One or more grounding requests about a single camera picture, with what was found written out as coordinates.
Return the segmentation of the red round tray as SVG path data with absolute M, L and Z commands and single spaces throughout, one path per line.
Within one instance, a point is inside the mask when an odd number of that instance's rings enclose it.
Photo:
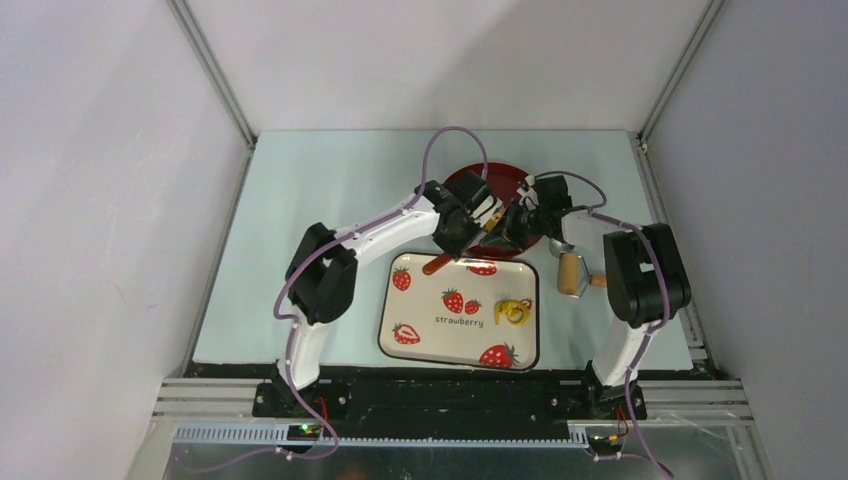
M 481 174 L 482 168 L 482 163 L 462 167 L 449 175 L 444 184 L 451 185 L 456 183 L 469 171 Z M 525 170 L 513 165 L 493 162 L 488 166 L 487 183 L 493 193 L 504 204 L 507 204 L 519 198 L 518 188 L 527 175 L 528 173 Z M 477 243 L 466 251 L 466 256 L 487 259 L 511 259 L 534 247 L 541 239 L 541 236 L 529 236 L 525 245 L 519 249 L 484 247 Z

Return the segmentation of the wooden dough roller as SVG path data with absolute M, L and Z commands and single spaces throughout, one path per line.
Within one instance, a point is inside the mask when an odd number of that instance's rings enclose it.
M 590 271 L 583 257 L 577 253 L 562 254 L 557 274 L 558 291 L 572 298 L 580 298 L 590 287 L 606 289 L 606 275 Z

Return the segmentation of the white strawberry rectangular tray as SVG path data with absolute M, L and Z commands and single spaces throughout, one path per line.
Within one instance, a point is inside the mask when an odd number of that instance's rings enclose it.
M 402 360 L 524 372 L 540 358 L 539 280 L 520 261 L 464 258 L 431 276 L 431 254 L 392 262 L 377 336 Z

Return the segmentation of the yellow dough piece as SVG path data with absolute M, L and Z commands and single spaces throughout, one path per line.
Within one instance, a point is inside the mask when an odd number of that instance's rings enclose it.
M 495 213 L 495 214 L 493 214 L 493 215 L 492 215 L 492 217 L 491 217 L 491 218 L 490 218 L 490 219 L 489 219 L 489 220 L 485 223 L 485 225 L 484 225 L 483 229 L 484 229 L 486 232 L 490 232 L 490 231 L 492 231 L 492 230 L 495 228 L 495 226 L 496 226 L 496 225 L 497 225 L 497 224 L 501 221 L 502 217 L 503 217 L 503 213 L 502 213 L 502 212 L 496 212 L 496 213 Z

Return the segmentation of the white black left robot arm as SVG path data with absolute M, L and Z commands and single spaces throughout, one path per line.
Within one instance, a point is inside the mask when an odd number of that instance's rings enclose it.
M 277 367 L 285 380 L 277 402 L 292 416 L 304 416 L 316 403 L 312 386 L 330 325 L 354 299 L 358 272 L 393 249 L 430 238 L 448 260 L 458 260 L 496 223 L 503 207 L 486 180 L 475 172 L 443 185 L 435 180 L 376 218 L 351 227 L 310 226 L 285 274 L 273 307 L 291 331 Z

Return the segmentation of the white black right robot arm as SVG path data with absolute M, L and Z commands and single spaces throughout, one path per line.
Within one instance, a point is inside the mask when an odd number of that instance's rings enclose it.
M 622 403 L 618 387 L 638 377 L 642 358 L 653 338 L 692 299 L 691 285 L 670 225 L 636 225 L 602 213 L 604 191 L 586 177 L 581 182 L 600 197 L 593 205 L 573 203 L 568 182 L 579 176 L 567 171 L 529 175 L 519 196 L 490 220 L 480 243 L 488 248 L 517 250 L 531 237 L 547 237 L 566 251 L 561 264 L 567 274 L 560 290 L 580 293 L 582 251 L 595 251 L 604 261 L 604 286 L 616 319 L 600 351 L 588 363 L 594 383 L 581 392 L 585 411 L 606 418 Z

